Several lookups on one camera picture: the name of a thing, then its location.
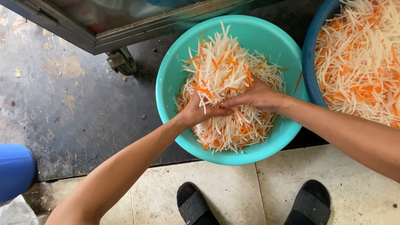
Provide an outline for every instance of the sandal strap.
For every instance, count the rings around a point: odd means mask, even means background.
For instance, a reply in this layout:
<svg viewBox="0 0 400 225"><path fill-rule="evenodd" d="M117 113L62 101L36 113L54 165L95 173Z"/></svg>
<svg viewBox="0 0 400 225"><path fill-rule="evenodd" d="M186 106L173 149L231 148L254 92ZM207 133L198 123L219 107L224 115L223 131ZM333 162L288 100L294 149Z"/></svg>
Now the sandal strap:
<svg viewBox="0 0 400 225"><path fill-rule="evenodd" d="M180 207L179 212L186 225L193 225L210 208L202 193L196 191Z"/></svg>
<svg viewBox="0 0 400 225"><path fill-rule="evenodd" d="M305 215L316 225L326 225L330 217L330 208L304 189L297 194L292 210Z"/></svg>

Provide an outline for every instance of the blue stool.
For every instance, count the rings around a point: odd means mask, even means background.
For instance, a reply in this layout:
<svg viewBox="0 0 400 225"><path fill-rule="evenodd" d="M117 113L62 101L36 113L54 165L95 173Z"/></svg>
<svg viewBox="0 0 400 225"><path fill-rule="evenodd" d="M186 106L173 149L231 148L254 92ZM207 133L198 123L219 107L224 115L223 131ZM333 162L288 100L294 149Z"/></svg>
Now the blue stool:
<svg viewBox="0 0 400 225"><path fill-rule="evenodd" d="M23 194L33 182L36 163L29 149L0 143L0 203Z"/></svg>

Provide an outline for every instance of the grout line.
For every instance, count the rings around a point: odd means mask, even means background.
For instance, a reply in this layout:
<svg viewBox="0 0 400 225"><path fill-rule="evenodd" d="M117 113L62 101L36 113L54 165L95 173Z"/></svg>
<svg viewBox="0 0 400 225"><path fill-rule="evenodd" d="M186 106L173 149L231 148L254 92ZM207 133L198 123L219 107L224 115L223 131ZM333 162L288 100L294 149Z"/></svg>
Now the grout line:
<svg viewBox="0 0 400 225"><path fill-rule="evenodd" d="M135 225L135 216L133 212L133 200L132 200L132 191L130 190L132 187L129 188L129 195L130 195L130 206L132 208L132 220L133 220L133 225Z"/></svg>
<svg viewBox="0 0 400 225"><path fill-rule="evenodd" d="M262 209L263 209L263 211L264 211L265 224L268 225L268 222L267 222L267 215L266 215L266 213L265 213L264 199L263 199L262 191L261 191L260 178L258 178L258 171L257 171L257 164L256 164L256 163L254 163L254 167L256 168L256 175L257 175L257 180L258 180L258 187L260 188L260 195L261 195Z"/></svg>

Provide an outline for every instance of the shredded daikon radish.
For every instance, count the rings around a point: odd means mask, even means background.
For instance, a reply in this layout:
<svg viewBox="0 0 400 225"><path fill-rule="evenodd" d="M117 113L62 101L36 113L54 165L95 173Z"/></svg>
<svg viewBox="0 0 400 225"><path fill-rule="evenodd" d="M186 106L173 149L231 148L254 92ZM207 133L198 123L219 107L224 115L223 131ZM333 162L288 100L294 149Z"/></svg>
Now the shredded daikon radish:
<svg viewBox="0 0 400 225"><path fill-rule="evenodd" d="M399 128L400 1L354 0L321 28L315 70L328 107Z"/></svg>
<svg viewBox="0 0 400 225"><path fill-rule="evenodd" d="M206 105L218 107L223 100L243 94L252 86L253 76L272 87L274 90L285 93L283 70L278 62L267 62L263 54L241 48L237 38L228 36L229 27L224 27L222 34L216 32L213 37L203 40L203 34L198 39L198 47L192 50L196 56L184 61L184 70L189 76L183 81L179 94L174 97L177 112L181 112L189 103L194 90L200 96L200 105L206 113ZM241 151L247 145L261 143L267 138L275 126L277 115L265 113L250 105L241 105L234 108L235 114L228 117L214 117L196 125L193 128L203 149L215 151Z"/></svg>

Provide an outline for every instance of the foot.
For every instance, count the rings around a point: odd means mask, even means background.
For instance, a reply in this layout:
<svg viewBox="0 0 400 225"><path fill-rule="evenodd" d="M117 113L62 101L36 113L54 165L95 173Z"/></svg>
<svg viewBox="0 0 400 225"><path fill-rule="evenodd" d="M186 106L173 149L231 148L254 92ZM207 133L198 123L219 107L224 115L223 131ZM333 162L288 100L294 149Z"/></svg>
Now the foot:
<svg viewBox="0 0 400 225"><path fill-rule="evenodd" d="M326 225L330 217L330 196L316 180L304 183L284 225Z"/></svg>
<svg viewBox="0 0 400 225"><path fill-rule="evenodd" d="M185 182L179 187L176 202L186 225L219 225L203 194L193 183Z"/></svg>

